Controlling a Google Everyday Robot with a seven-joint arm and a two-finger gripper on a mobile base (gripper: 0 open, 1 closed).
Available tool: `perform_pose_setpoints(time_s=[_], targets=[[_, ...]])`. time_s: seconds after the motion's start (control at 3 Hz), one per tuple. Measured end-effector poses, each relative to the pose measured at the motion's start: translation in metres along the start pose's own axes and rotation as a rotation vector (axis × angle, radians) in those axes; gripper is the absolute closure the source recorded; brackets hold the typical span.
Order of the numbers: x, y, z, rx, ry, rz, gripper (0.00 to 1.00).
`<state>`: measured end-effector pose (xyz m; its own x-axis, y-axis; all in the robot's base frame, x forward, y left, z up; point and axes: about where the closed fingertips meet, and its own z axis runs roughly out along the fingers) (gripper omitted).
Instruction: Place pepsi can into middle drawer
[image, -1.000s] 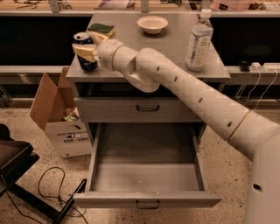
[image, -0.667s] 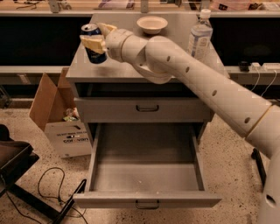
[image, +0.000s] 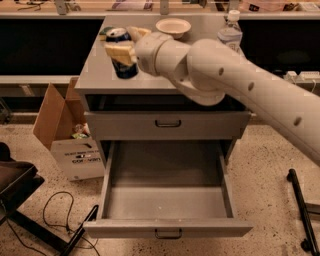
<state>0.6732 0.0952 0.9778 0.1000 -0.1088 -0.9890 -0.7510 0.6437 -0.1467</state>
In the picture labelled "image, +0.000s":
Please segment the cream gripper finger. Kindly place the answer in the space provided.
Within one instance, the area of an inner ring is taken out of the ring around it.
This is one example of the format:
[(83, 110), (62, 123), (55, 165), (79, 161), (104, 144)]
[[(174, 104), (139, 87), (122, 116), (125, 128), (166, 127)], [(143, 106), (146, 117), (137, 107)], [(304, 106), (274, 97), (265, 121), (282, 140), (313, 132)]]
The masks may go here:
[(128, 26), (127, 31), (131, 37), (131, 40), (136, 43), (144, 36), (149, 35), (151, 31), (146, 28), (135, 27), (135, 26)]
[(110, 58), (120, 62), (121, 64), (124, 64), (126, 66), (132, 66), (133, 64), (137, 63), (137, 57), (133, 46), (116, 46), (106, 44), (104, 48), (106, 54)]

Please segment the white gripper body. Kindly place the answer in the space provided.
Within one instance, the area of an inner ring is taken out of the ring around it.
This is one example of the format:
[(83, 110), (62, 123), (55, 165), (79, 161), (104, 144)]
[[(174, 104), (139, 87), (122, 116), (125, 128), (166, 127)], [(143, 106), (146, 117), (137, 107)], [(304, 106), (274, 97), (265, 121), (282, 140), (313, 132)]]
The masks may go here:
[(161, 32), (152, 32), (135, 43), (135, 54), (139, 68), (150, 75), (157, 76), (156, 59), (161, 46), (173, 37)]

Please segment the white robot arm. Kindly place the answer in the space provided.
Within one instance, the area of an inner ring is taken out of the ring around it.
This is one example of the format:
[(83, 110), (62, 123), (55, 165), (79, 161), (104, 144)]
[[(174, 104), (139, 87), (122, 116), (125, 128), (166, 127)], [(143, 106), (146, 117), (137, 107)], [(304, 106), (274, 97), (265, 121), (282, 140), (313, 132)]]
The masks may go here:
[(135, 28), (130, 31), (132, 41), (104, 44), (108, 56), (165, 77), (200, 105), (233, 97), (320, 164), (319, 96), (259, 68), (216, 40), (188, 45), (161, 32), (141, 36)]

